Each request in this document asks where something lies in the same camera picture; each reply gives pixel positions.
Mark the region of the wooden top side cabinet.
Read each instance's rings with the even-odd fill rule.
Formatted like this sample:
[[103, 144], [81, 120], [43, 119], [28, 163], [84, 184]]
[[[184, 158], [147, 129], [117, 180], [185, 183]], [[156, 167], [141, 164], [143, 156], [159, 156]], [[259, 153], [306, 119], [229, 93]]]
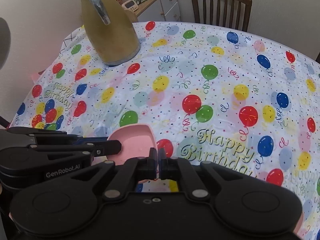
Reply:
[[176, 22], [181, 19], [177, 0], [146, 0], [135, 12], [125, 12], [131, 22]]

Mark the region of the pink heart-shaped bowl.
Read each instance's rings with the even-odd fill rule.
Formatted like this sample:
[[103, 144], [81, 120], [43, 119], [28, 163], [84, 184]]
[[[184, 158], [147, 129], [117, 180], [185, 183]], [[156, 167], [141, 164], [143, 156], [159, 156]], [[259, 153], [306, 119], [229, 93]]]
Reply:
[[108, 155], [105, 163], [124, 168], [136, 181], [155, 180], [157, 177], [157, 144], [149, 125], [132, 124], [120, 127], [108, 141], [117, 140], [121, 150]]

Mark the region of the balloon pattern tablecloth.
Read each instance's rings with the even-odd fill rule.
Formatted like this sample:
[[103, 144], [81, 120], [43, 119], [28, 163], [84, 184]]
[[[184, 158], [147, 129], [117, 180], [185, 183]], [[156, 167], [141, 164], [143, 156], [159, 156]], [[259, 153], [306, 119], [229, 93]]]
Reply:
[[243, 31], [140, 22], [140, 51], [105, 65], [84, 28], [35, 80], [11, 126], [107, 137], [147, 124], [167, 156], [211, 161], [280, 185], [319, 239], [319, 64]]

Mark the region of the gold thermos jug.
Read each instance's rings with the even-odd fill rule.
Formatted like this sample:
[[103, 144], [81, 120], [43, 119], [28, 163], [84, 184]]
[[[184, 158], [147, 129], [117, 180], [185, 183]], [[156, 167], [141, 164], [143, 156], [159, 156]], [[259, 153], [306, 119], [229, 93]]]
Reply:
[[127, 11], [116, 0], [80, 0], [89, 41], [107, 66], [134, 58], [140, 42]]

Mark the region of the brown wooden chair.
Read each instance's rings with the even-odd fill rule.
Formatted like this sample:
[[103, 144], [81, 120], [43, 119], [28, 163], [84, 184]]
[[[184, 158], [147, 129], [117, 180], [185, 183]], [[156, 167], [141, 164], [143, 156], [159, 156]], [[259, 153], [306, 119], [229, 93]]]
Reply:
[[252, 0], [191, 0], [194, 21], [247, 31]]

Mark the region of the white digital clock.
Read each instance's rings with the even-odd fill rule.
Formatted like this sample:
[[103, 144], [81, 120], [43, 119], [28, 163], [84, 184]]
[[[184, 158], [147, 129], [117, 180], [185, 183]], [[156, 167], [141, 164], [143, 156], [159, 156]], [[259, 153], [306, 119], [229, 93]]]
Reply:
[[125, 9], [125, 10], [129, 10], [131, 12], [135, 12], [139, 9], [139, 6], [138, 4], [136, 3], [135, 0], [127, 0], [126, 2], [124, 2], [122, 4], [122, 7]]

